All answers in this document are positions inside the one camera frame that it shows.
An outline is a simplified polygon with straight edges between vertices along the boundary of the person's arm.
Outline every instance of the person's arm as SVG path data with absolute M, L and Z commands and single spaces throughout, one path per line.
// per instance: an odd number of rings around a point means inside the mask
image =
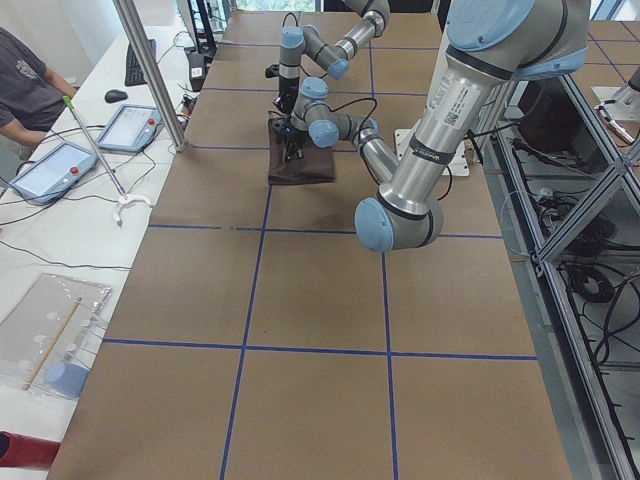
M 18 142 L 20 145 L 31 148 L 36 148 L 46 135 L 45 132 L 25 128 L 25 126 L 16 119 L 11 120 L 4 127 L 1 127 L 0 133 Z
M 73 98 L 76 94 L 76 89 L 73 88 L 69 83 L 58 75 L 56 72 L 47 68 L 43 75 L 44 79 L 51 84 L 56 90 L 60 91 L 63 95 L 68 96 L 69 98 Z

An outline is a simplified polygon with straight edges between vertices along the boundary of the blue cup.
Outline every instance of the blue cup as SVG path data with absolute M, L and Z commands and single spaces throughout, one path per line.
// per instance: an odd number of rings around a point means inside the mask
M 44 381 L 69 398 L 80 398 L 89 370 L 70 362 L 56 362 L 44 372 Z

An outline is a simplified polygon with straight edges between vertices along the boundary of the white mounting plate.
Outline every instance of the white mounting plate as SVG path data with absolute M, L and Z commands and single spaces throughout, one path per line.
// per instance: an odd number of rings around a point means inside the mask
M 407 144 L 409 143 L 409 139 L 413 135 L 416 130 L 418 123 L 413 126 L 412 129 L 398 129 L 396 130 L 396 152 L 398 152 L 398 159 L 402 161 L 402 155 L 407 148 Z M 458 145 L 458 149 L 456 150 L 456 154 L 453 156 L 453 160 L 449 164 L 449 168 L 451 169 L 451 173 L 454 177 L 468 177 L 469 176 L 469 166 L 467 165 L 467 157 L 464 154 L 464 142 L 461 142 Z M 443 175 L 449 175 L 449 172 L 446 170 L 442 172 Z
M 620 87 L 591 87 L 593 93 L 600 102 L 611 100 Z M 640 112 L 625 107 L 623 103 L 610 103 L 606 105 L 607 112 L 617 122 L 640 122 Z

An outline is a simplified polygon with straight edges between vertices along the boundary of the person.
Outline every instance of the person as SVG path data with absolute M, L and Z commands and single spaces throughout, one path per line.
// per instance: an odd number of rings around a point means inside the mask
M 76 93 L 25 44 L 0 28 L 0 133 L 35 148 Z

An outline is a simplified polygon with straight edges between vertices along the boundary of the gray shirt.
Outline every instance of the gray shirt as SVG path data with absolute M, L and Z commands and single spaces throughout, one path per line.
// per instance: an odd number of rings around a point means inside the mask
M 14 119 L 29 130 L 48 131 L 65 105 L 43 77 L 45 63 L 0 28 L 0 128 Z

